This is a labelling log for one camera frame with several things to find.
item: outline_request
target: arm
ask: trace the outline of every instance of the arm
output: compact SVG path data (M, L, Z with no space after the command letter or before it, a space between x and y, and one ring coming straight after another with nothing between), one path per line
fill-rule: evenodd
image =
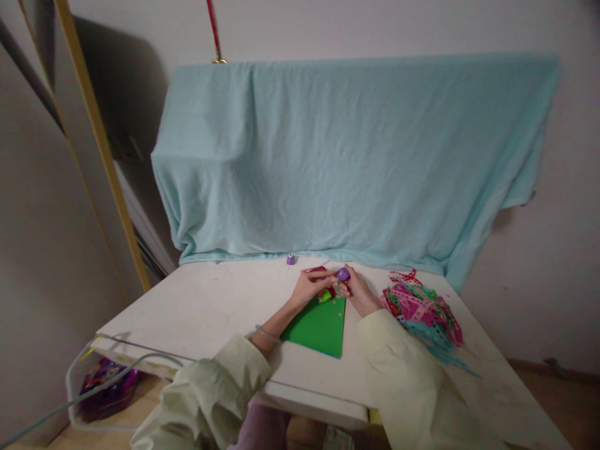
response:
M289 300L262 325L278 338L335 272L302 272ZM275 339L255 332L237 334L212 359L201 359L177 372L161 392L161 401L131 439L136 450L227 448L238 440L248 402L271 375L268 356Z
M360 275L346 266L350 296L370 366L371 391L393 449L497 448L473 416L440 364L425 347L381 309Z

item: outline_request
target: purple bag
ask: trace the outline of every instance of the purple bag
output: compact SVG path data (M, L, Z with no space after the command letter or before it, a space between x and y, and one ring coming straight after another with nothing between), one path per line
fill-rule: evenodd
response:
M123 372L125 369L125 366L117 364L108 358L102 358L98 362L98 365L87 373L80 394L85 394L103 385L106 381ZM106 419L127 408L131 404L138 382L138 371L132 369L112 386L85 399L79 404L81 420L85 423L90 423Z

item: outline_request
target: hand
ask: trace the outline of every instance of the hand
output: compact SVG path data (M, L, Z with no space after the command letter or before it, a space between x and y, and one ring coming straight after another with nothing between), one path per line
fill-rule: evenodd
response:
M323 289L333 286L338 280L335 271L300 272L300 277L287 303L293 308L302 309Z
M339 293L349 298L361 317L381 309L377 296L371 292L364 278L347 264L344 267L350 272L350 279L337 284Z

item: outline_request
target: white table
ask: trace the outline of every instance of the white table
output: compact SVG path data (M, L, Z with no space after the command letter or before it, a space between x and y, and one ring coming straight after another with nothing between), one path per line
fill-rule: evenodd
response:
M169 353L184 364L211 358L233 333L250 333L266 321L289 297L300 269L323 262L302 257L294 266L285 259L185 264L103 326L96 351L123 364L151 351ZM329 262L326 268L341 265ZM388 271L353 266L374 292L390 285ZM570 448L448 282L428 272L418 272L417 278L444 296L462 327L465 346L458 356L482 379L445 368L481 422L509 443ZM368 388L367 361L355 327L359 320L347 302L341 359L281 344L269 360L273 376L256 400L343 428L364 428L368 409L377 404ZM157 358L141 369L172 378L176 366Z

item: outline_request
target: light blue cloth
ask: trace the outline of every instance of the light blue cloth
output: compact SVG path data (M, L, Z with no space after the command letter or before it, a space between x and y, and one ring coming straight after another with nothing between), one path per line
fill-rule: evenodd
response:
M324 256L460 291L531 196L557 81L532 54L180 67L152 154L180 262Z

